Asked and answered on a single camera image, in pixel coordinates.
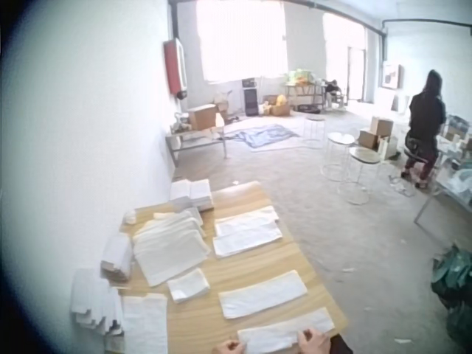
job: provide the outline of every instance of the person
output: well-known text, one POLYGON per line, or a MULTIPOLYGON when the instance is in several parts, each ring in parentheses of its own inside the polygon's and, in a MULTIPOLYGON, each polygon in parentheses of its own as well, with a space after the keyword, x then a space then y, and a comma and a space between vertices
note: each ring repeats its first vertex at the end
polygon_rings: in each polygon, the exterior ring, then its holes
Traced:
POLYGON ((336 100, 339 100, 339 106, 344 107, 344 99, 342 97, 342 90, 338 86, 338 81, 333 80, 333 81, 327 81, 326 82, 326 89, 324 90, 326 92, 326 101, 327 101, 327 107, 331 108, 331 103, 333 101, 333 98, 336 100))
MULTIPOLYGON (((298 333, 301 354, 329 354, 330 337, 318 330, 308 328, 298 333)), ((243 354, 244 346, 239 341, 228 340, 213 348, 212 354, 243 354)))
MULTIPOLYGON (((428 177, 439 156, 436 136, 445 123, 445 105, 441 100, 443 79, 431 70, 423 91, 413 96, 410 104, 410 130, 406 134, 405 146, 416 156, 426 160, 417 188, 427 188, 428 177)), ((411 157, 401 173, 404 179, 411 178, 411 169, 416 160, 411 157)))

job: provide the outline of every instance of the ceiling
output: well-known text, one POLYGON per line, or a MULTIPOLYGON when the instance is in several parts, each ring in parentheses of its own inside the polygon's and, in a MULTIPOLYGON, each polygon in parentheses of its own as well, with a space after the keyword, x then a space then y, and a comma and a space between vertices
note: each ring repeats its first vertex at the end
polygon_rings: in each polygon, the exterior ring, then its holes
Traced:
POLYGON ((433 18, 472 24, 472 0, 329 0, 341 2, 380 20, 388 18, 433 18))

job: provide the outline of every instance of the dark green garbage bag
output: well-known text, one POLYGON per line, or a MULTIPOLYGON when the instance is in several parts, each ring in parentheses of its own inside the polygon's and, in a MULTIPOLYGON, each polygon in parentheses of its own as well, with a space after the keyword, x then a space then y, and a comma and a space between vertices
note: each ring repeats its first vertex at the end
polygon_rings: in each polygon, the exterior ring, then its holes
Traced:
POLYGON ((448 309, 449 336, 472 350, 472 254, 452 246, 435 260, 431 289, 448 309))

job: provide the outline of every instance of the black hair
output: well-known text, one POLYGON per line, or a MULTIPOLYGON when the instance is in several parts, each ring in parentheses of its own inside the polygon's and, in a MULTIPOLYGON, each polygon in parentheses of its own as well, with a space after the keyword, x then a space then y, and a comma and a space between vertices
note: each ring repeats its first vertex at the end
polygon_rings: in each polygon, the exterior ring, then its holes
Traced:
POLYGON ((426 84, 423 92, 428 96, 441 98, 441 87, 443 86, 443 79, 436 70, 431 70, 426 79, 426 84))

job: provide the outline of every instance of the white stool top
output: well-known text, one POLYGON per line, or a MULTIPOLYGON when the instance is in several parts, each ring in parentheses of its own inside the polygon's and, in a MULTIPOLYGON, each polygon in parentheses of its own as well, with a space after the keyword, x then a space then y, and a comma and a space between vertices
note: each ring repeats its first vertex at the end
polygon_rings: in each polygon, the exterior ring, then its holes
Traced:
POLYGON ((351 145, 355 141, 354 136, 342 133, 329 133, 327 138, 339 145, 351 145))
POLYGON ((325 118, 320 116, 305 116, 305 119, 313 120, 314 122, 324 122, 325 118))
POLYGON ((378 164, 381 161, 381 156, 374 150, 366 147, 356 146, 349 149, 351 156, 363 164, 378 164))

